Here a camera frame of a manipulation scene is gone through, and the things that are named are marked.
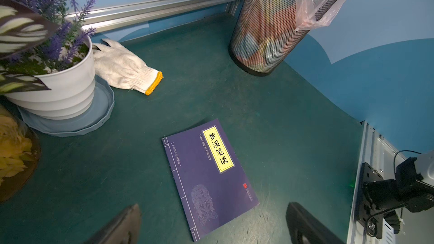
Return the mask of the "dark blue book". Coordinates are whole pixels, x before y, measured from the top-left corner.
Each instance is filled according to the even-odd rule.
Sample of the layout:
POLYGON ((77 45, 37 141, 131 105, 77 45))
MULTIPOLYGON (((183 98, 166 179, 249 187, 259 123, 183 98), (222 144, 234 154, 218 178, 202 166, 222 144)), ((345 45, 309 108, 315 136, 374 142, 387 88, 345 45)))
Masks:
POLYGON ((162 143, 194 242, 259 205, 219 120, 162 143))

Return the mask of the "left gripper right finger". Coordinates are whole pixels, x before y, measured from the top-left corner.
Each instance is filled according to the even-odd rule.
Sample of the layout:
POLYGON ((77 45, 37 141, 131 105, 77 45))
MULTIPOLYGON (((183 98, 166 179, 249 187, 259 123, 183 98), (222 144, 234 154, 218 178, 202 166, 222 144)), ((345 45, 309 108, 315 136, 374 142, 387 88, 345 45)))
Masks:
POLYGON ((297 202, 288 205, 286 220, 293 244, 344 244, 338 236, 297 202))

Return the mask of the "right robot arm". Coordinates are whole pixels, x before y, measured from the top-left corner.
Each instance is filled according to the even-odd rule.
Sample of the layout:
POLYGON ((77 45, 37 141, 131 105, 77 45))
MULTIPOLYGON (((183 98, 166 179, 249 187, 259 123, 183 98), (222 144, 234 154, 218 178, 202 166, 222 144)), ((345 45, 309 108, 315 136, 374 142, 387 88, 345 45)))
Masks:
POLYGON ((377 210, 407 208, 426 211, 434 206, 434 152, 410 157, 394 166, 394 179, 362 186, 363 196, 377 210))

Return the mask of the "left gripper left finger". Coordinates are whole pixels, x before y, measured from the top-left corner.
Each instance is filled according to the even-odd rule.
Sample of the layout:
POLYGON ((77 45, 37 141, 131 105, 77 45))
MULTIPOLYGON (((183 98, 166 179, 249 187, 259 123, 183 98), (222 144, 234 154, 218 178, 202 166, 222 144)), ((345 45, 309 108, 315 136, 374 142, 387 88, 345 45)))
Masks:
POLYGON ((105 224, 85 244, 136 244, 141 227, 139 205, 128 206, 105 224))

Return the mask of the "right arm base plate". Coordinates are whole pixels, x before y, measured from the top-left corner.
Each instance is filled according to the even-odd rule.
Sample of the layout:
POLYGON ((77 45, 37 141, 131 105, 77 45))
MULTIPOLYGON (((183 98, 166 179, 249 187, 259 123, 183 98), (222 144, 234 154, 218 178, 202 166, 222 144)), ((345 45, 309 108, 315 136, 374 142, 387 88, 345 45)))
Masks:
POLYGON ((383 238, 383 214, 379 213, 380 183, 382 175, 367 162, 361 164, 357 183, 357 199, 354 219, 363 226, 367 236, 383 238))

